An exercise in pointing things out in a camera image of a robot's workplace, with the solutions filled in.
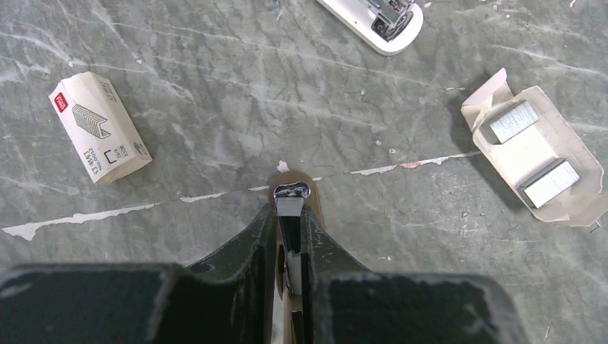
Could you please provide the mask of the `brown stapler base part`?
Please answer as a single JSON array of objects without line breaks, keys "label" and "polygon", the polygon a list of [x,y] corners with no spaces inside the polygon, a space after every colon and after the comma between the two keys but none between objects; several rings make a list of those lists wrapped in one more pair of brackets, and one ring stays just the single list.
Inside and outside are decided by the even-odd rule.
[{"label": "brown stapler base part", "polygon": [[277,215],[277,251],[275,286],[282,306],[284,343],[305,342],[304,291],[305,225],[309,209],[322,219],[318,190],[313,179],[301,171],[286,171],[277,176],[268,189],[267,200]]}]

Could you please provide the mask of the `white staple box tray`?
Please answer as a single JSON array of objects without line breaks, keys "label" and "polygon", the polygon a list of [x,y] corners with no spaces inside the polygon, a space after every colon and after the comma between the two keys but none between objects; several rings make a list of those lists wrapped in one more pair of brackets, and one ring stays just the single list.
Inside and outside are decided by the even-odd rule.
[{"label": "white staple box tray", "polygon": [[[486,126],[511,106],[527,100],[539,121],[504,144]],[[498,70],[461,105],[473,143],[509,188],[540,221],[562,226],[591,226],[607,212],[604,169],[539,86],[511,92],[505,69]],[[556,159],[566,159],[581,179],[539,209],[530,207],[518,187]]]}]

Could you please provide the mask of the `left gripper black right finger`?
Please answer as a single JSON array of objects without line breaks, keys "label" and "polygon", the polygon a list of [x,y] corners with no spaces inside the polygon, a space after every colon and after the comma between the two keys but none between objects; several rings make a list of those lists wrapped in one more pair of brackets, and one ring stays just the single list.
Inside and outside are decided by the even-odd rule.
[{"label": "left gripper black right finger", "polygon": [[526,343],[512,298],[477,274],[377,272],[302,212],[307,343]]}]

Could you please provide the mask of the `white staple box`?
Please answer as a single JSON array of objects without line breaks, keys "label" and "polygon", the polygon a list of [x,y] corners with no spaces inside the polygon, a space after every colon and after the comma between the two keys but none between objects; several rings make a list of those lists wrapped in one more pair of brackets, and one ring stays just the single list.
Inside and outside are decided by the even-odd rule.
[{"label": "white staple box", "polygon": [[93,183],[112,183],[153,160],[110,80],[79,73],[59,81],[49,100]]}]

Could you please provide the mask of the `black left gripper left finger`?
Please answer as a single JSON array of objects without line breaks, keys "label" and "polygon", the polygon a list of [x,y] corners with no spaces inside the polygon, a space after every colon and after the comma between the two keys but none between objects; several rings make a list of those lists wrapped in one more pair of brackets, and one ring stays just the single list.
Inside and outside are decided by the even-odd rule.
[{"label": "black left gripper left finger", "polygon": [[3,343],[269,343],[276,209],[185,267],[22,264],[1,274]]}]

